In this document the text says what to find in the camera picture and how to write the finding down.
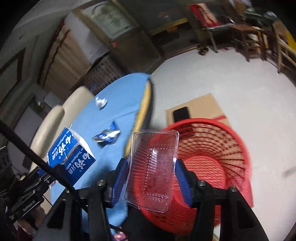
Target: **clear plastic container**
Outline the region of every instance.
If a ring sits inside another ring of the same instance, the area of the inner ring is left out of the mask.
[[[128,204],[167,214],[173,192],[179,133],[175,130],[135,132],[124,194]]]

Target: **red laundry basket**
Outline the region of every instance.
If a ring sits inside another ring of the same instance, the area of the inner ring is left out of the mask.
[[[177,130],[180,134],[178,158],[188,170],[194,171],[200,180],[213,187],[227,189],[236,186],[250,206],[250,158],[248,151],[230,127],[212,119],[196,118],[179,121],[166,130]],[[170,212],[158,215],[141,210],[156,226],[175,233],[189,234],[192,230],[196,209],[190,209],[183,201],[178,182],[174,181]],[[215,225],[220,223],[220,206],[215,209]]]

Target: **beige chair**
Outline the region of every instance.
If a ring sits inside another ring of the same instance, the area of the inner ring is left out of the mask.
[[[274,31],[276,33],[276,40],[278,44],[278,73],[281,72],[282,66],[292,70],[290,67],[283,64],[283,56],[289,60],[295,67],[296,67],[296,51],[289,47],[287,44],[287,38],[286,38],[286,31],[287,28],[280,20],[276,20],[272,26],[274,27]]]
[[[94,98],[94,95],[84,86],[76,89],[60,106],[57,105],[47,114],[42,124],[39,126],[30,148],[45,162],[47,162],[47,152],[62,132],[65,127],[70,127],[76,116],[86,106],[86,104]],[[36,167],[35,163],[32,163],[32,171]],[[44,196],[50,202],[50,189],[44,194]],[[41,207],[45,210],[45,213],[51,208],[51,205],[44,201]]]

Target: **person's hand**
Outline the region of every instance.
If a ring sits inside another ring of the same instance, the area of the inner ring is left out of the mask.
[[[38,206],[30,214],[35,219],[35,225],[38,228],[46,215],[44,212],[44,209],[42,207]],[[26,233],[33,235],[33,236],[36,234],[36,230],[34,228],[32,228],[32,226],[26,220],[19,219],[17,221],[17,223]]]

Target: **tile floor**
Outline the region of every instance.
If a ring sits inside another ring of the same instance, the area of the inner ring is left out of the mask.
[[[153,74],[152,129],[166,127],[165,110],[212,93],[252,159],[253,211],[270,241],[296,222],[296,88],[271,63],[234,50],[166,60]]]

